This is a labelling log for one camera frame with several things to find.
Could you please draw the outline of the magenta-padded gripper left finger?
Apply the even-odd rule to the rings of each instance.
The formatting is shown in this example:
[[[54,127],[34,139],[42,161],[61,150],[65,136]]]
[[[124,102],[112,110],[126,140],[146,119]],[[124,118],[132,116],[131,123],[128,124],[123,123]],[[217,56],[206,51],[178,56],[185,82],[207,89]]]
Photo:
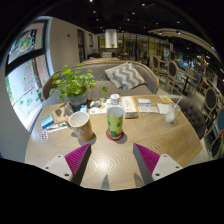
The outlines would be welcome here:
[[[67,155],[56,155],[43,170],[80,185],[91,155],[91,145],[83,145]]]

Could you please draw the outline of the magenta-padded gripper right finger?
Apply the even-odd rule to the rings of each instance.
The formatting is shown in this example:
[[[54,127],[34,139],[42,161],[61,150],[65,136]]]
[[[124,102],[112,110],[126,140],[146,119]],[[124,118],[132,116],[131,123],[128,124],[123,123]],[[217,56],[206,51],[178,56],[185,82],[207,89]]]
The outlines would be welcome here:
[[[182,166],[168,154],[159,155],[137,143],[133,144],[133,154],[144,184],[149,184],[182,169]]]

